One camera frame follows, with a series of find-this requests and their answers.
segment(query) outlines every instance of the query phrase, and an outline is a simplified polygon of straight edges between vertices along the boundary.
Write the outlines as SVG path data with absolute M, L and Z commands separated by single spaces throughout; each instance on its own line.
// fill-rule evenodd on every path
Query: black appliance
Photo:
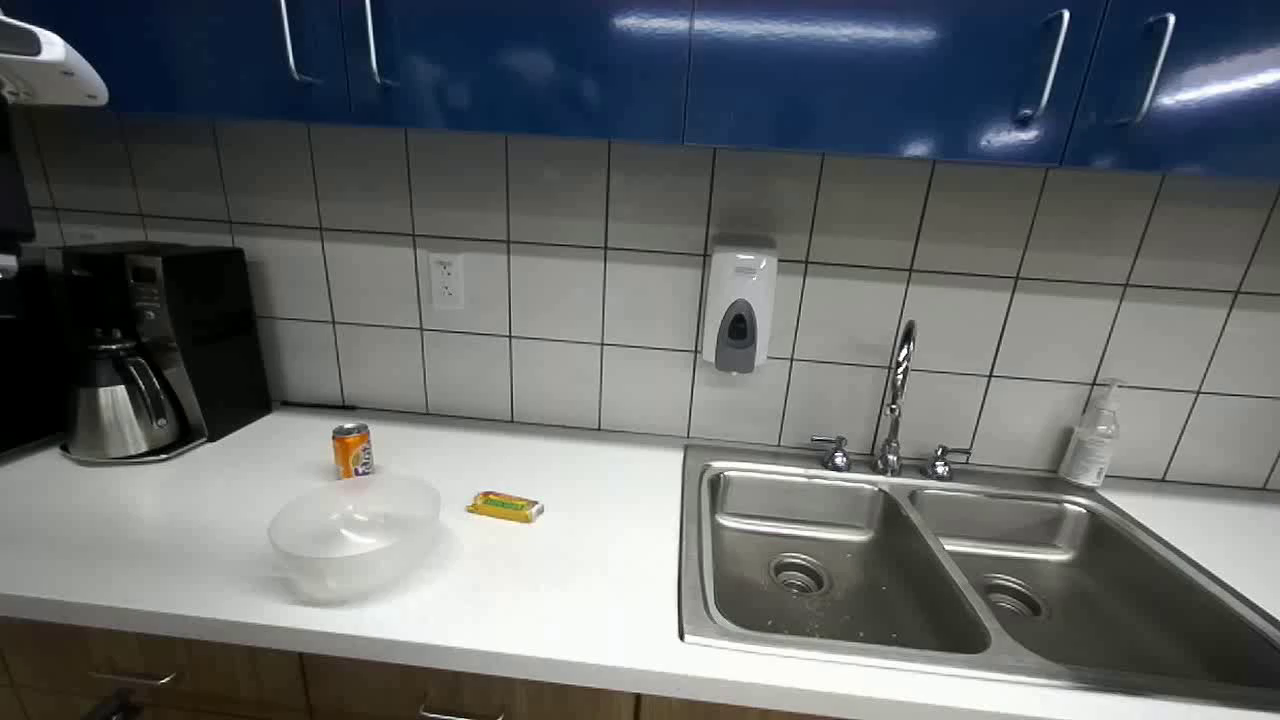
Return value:
M 240 247 L 62 247 L 62 320 L 73 347 L 102 331 L 134 340 L 177 398 L 177 449 L 134 459 L 168 459 L 272 412 Z
M 56 292 L 40 263 L 21 263 L 21 245 L 32 236 L 22 168 L 0 99 L 0 455 L 67 426 Z

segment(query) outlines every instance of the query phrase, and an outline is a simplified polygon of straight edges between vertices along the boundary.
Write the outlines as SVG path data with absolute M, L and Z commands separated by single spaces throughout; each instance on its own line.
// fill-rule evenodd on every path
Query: double sink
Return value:
M 688 453 L 690 642 L 1280 706 L 1280 626 L 1104 494 Z

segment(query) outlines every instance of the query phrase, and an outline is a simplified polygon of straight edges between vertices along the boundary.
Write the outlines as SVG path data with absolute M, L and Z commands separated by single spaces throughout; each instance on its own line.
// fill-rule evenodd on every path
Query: kitchen counter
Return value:
M 150 468 L 0 462 L 0 614 L 286 646 L 825 715 L 1265 715 L 871 660 L 678 642 L 674 443 L 372 416 L 378 476 L 429 480 L 443 539 L 392 592 L 301 602 L 267 520 L 330 485 L 330 412 L 275 412 Z M 541 494 L 541 523 L 466 517 L 478 488 Z M 1107 494 L 1280 614 L 1280 494 L 1111 485 Z

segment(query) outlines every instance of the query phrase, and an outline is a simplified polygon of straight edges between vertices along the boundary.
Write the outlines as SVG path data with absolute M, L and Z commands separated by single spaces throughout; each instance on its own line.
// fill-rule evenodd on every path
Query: cabinet handle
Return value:
M 435 713 L 429 703 L 414 706 L 419 720 L 507 720 L 507 713 L 495 715 L 462 715 L 462 713 Z
M 1155 103 L 1155 92 L 1161 92 L 1161 81 L 1165 81 L 1165 58 L 1168 58 L 1168 46 L 1173 46 L 1173 34 L 1177 34 L 1177 13 L 1161 13 L 1161 14 L 1151 14 L 1151 22 L 1161 22 L 1161 46 L 1155 46 L 1155 63 L 1151 63 L 1151 77 L 1146 77 L 1146 87 L 1142 87 L 1142 103 L 1137 107 L 1133 125 L 1141 125 Z
M 285 41 L 285 69 L 296 84 L 318 84 L 316 77 L 305 77 L 296 69 L 296 46 L 291 46 L 291 13 L 286 13 L 286 0 L 275 5 L 280 7 L 280 41 Z
M 134 676 L 134 670 L 88 670 L 98 682 L 126 682 L 126 687 L 168 687 L 180 678 L 180 670 L 160 670 L 160 676 Z
M 1047 56 L 1047 69 L 1042 69 L 1042 81 L 1040 81 L 1040 97 L 1035 97 L 1035 107 L 1025 107 L 1025 125 L 1035 125 L 1050 99 L 1050 87 L 1055 87 L 1055 70 L 1064 69 L 1064 46 L 1068 46 L 1068 34 L 1071 34 L 1071 7 L 1061 7 L 1050 13 L 1055 19 L 1055 34 L 1050 34 L 1050 56 Z
M 374 13 L 372 13 L 372 0 L 364 0 L 364 46 L 368 46 L 368 77 L 372 77 L 372 84 L 392 87 L 396 81 L 383 81 L 383 63 L 378 63 L 378 50 L 374 50 Z

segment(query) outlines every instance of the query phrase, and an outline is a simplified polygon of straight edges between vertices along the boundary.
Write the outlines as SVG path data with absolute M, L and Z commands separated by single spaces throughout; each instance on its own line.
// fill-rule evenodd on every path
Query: faucet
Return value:
M 905 336 L 886 354 L 883 416 L 871 443 L 871 468 L 883 476 L 894 476 L 905 468 L 899 436 L 905 436 L 905 394 L 913 377 L 913 352 L 914 352 L 914 320 L 909 320 Z

